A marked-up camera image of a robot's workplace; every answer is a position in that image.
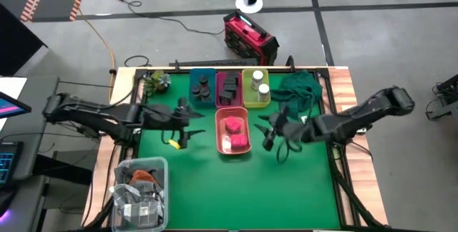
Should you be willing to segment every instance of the gray floor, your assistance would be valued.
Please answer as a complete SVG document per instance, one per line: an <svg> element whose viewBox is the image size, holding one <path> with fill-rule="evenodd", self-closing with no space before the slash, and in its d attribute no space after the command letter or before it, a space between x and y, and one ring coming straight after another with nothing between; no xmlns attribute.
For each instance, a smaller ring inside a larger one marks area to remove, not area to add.
<svg viewBox="0 0 458 232"><path fill-rule="evenodd" d="M141 11L183 11L233 7L231 0L142 0ZM321 6L409 4L458 0L319 0ZM311 0L264 0L266 6L310 6ZM127 13L116 0L83 0L85 14ZM276 64L289 54L300 65L325 65L315 16L311 12L252 16L280 43ZM179 17L190 28L218 32L222 16ZM431 87L458 70L458 8L324 12L323 20L336 65L349 66L359 102L393 84L416 101L408 117L389 117L369 132L386 214L395 228L456 231L458 227L458 148L456 123L427 121L424 107ZM176 23L156 19L93 21L113 48L118 66L144 54L155 66L175 59L235 58L223 37L192 34ZM52 49L29 74L58 74L75 82L108 83L109 55L83 21L27 26ZM107 90L61 85L88 100L107 102ZM53 131L59 128L50 127ZM89 150L93 142L49 138L56 150ZM85 195L75 196L84 202ZM76 228L80 217L50 213L47 231Z"/></svg>

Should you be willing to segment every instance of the monitor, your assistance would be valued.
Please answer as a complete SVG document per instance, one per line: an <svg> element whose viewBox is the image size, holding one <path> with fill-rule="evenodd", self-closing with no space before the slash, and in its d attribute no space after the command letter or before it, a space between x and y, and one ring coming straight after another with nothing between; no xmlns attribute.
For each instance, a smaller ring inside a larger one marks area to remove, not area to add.
<svg viewBox="0 0 458 232"><path fill-rule="evenodd" d="M31 107L0 92L0 119L31 112Z"/></svg>

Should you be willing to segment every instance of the red power station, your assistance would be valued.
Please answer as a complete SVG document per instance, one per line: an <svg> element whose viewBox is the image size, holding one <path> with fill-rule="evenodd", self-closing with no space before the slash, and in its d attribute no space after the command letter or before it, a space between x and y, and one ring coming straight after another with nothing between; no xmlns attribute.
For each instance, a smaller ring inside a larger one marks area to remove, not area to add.
<svg viewBox="0 0 458 232"><path fill-rule="evenodd" d="M240 11L225 16L224 41L242 58L256 58L259 65L271 66L277 58L277 39Z"/></svg>

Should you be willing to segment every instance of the magenta container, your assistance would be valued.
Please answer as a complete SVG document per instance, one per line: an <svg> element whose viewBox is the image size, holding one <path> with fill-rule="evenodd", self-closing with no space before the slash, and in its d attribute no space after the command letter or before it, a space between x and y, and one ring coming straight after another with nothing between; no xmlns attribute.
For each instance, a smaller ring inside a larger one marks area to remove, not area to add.
<svg viewBox="0 0 458 232"><path fill-rule="evenodd" d="M230 105L222 105L220 103L219 94L224 90L224 79L228 76L227 72L218 72L216 73L216 96L215 104L218 109L223 107L242 107L243 106L243 91L242 91L242 73L238 73L238 84L237 92L235 93L235 99L232 100Z"/></svg>

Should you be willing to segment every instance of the green mat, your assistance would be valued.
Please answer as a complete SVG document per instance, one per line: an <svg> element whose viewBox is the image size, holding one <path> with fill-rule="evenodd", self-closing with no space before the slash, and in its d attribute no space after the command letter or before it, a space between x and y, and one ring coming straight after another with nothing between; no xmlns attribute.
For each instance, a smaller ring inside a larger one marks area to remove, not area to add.
<svg viewBox="0 0 458 232"><path fill-rule="evenodd" d="M272 89L287 74L270 74ZM189 75L171 74L172 86L154 95L151 104L176 106L188 96ZM196 109L205 115L193 119L187 130L205 129L188 142L188 149L163 145L160 131L142 132L139 158L163 156L169 163L169 229L310 229L339 228L336 199L323 142L303 145L279 165L276 149L262 147L263 135L255 123L268 126L258 115L278 110L271 102L263 109L248 109L252 150L239 157L221 155L216 149L216 109ZM319 115L316 105L314 115ZM171 132L165 132L168 140Z"/></svg>

